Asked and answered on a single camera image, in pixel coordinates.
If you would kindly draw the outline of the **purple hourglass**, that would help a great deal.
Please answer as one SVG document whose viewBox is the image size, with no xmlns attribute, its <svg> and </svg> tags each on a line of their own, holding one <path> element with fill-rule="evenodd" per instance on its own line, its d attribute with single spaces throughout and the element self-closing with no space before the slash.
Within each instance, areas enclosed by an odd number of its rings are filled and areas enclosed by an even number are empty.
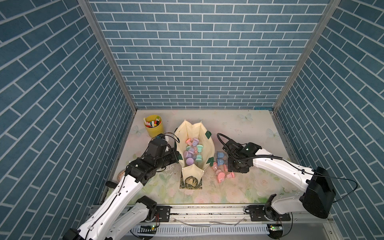
<svg viewBox="0 0 384 240">
<path fill-rule="evenodd" d="M 184 151 L 183 157 L 186 160 L 187 158 L 193 158 L 196 159 L 196 154 L 193 151 Z"/>
<path fill-rule="evenodd" d="M 192 139 L 192 146 L 196 147 L 200 143 L 200 140 L 198 138 L 193 138 Z"/>
<path fill-rule="evenodd" d="M 194 159 L 193 158 L 187 158 L 186 159 L 186 165 L 187 166 L 191 166 L 191 165 L 193 165 L 194 164 Z"/>
</svg>

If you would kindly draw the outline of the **cream canvas tote bag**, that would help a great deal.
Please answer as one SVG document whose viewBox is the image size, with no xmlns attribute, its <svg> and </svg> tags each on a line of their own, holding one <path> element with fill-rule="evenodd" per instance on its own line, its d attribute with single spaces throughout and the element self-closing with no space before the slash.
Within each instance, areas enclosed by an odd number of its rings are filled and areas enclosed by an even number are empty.
<svg viewBox="0 0 384 240">
<path fill-rule="evenodd" d="M 212 133 L 201 122 L 192 124 L 185 120 L 175 130 L 175 135 L 182 167 L 180 188 L 201 190 L 205 170 L 214 164 L 216 151 Z"/>
</svg>

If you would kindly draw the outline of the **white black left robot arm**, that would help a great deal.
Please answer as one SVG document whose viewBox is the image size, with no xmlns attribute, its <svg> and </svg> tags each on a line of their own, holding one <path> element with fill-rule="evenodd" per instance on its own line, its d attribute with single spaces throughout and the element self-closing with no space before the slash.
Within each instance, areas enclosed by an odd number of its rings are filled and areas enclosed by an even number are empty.
<svg viewBox="0 0 384 240">
<path fill-rule="evenodd" d="M 120 240 L 137 224 L 152 221 L 157 203 L 147 196 L 138 199 L 127 213 L 122 212 L 160 169 L 178 162 L 180 153 L 168 143 L 166 137 L 174 139 L 176 144 L 180 142 L 172 133 L 152 138 L 142 156 L 127 165 L 125 175 L 98 210 L 78 229 L 69 229 L 63 239 Z"/>
</svg>

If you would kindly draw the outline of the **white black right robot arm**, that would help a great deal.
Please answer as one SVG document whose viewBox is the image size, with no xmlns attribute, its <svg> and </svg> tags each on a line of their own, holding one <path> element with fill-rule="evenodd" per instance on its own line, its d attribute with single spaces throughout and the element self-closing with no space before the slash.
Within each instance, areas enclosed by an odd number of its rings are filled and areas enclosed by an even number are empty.
<svg viewBox="0 0 384 240">
<path fill-rule="evenodd" d="M 264 215 L 270 221 L 288 213 L 302 212 L 326 219 L 332 205 L 337 202 L 333 184 L 335 177 L 331 177 L 322 167 L 311 169 L 291 163 L 254 143 L 241 145 L 229 139 L 223 144 L 223 149 L 229 156 L 229 171 L 246 174 L 250 168 L 256 167 L 288 181 L 298 189 L 282 196 L 270 195 L 263 207 Z"/>
</svg>

